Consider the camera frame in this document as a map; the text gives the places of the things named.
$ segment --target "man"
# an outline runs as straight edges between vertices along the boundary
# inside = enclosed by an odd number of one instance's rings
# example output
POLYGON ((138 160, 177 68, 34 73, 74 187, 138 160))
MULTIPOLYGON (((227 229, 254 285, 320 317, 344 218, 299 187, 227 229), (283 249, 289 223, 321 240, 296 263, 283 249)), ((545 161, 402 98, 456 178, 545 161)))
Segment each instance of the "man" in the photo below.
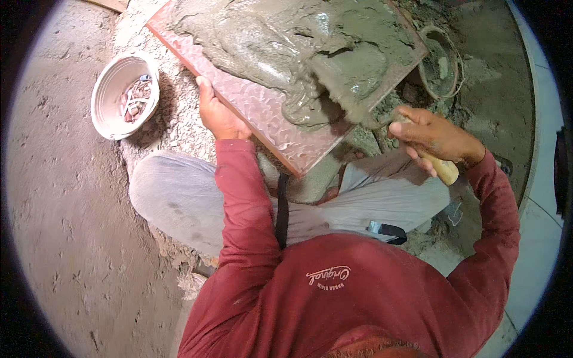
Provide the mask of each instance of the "man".
POLYGON ((219 267, 193 305, 179 357, 469 357, 479 351, 503 316, 520 237, 509 182, 476 138, 424 109, 398 107, 414 124, 392 123, 389 131, 407 143, 407 155, 350 163, 337 198, 291 205, 288 247, 281 251, 251 131, 214 97, 206 78, 197 83, 201 118, 216 138, 217 168, 158 152, 137 166, 130 188, 142 216, 207 250, 220 248, 206 237, 209 227, 221 226, 217 205, 224 208, 219 267), (416 148, 462 162, 480 200, 476 254, 448 277, 365 230, 364 222, 375 220, 409 231, 447 205, 448 189, 416 148))

